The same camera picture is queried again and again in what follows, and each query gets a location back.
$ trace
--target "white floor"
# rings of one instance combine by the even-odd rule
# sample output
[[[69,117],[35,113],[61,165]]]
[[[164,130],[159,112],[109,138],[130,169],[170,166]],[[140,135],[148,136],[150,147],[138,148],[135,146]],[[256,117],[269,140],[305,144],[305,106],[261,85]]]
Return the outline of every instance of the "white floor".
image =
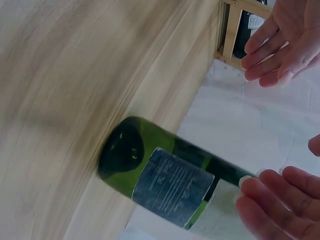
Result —
[[[245,82],[243,73],[216,61],[184,118],[178,135],[252,173],[297,166],[320,175],[320,159],[308,139],[320,133],[320,68],[306,72],[285,89]],[[212,238],[251,239],[241,224],[232,196],[216,206]],[[137,207],[128,227],[157,240],[201,240]]]

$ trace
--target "gray label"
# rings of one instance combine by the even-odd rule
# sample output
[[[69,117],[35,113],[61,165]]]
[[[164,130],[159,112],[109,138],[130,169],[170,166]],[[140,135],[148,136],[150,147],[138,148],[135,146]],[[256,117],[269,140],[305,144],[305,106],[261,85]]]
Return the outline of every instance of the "gray label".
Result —
[[[156,148],[136,183],[132,200],[183,228],[213,180],[212,174]]]

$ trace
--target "wooden slat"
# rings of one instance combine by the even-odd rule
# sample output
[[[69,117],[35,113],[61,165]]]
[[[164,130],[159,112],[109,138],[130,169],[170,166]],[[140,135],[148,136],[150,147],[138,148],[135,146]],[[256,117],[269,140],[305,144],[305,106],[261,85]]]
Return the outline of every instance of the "wooden slat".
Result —
[[[242,9],[231,5],[224,40],[223,57],[230,59],[234,51]]]
[[[230,6],[235,6],[246,12],[255,14],[261,18],[266,19],[272,12],[272,8],[256,0],[223,0],[225,3],[230,4]]]
[[[224,62],[225,64],[230,65],[231,67],[238,69],[240,71],[243,71],[243,68],[241,67],[241,60],[234,55],[231,56],[231,58],[226,58],[223,56],[223,49],[224,46],[221,46],[221,48],[215,53],[215,58]]]

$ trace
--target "wine bottle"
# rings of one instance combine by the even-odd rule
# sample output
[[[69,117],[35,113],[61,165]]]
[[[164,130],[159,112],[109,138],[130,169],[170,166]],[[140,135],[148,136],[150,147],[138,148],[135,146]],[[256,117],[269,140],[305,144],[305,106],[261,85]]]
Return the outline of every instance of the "wine bottle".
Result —
[[[206,209],[208,215],[218,186],[238,192],[240,178],[253,176],[140,117],[126,118],[109,135],[98,174],[137,204],[187,230],[204,221],[202,213]]]
[[[257,0],[258,2],[267,5],[267,0]],[[246,54],[245,46],[249,38],[261,27],[265,22],[262,17],[254,15],[247,11],[242,11],[239,29],[236,35],[233,54],[242,59]]]

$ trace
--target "wooden table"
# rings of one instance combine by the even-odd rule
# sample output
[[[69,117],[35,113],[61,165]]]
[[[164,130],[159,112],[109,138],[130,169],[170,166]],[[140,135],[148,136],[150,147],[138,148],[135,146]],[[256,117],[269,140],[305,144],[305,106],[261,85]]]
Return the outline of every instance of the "wooden table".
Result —
[[[113,240],[134,204],[96,175],[129,115],[175,131],[212,63],[219,0],[0,1],[0,238]]]

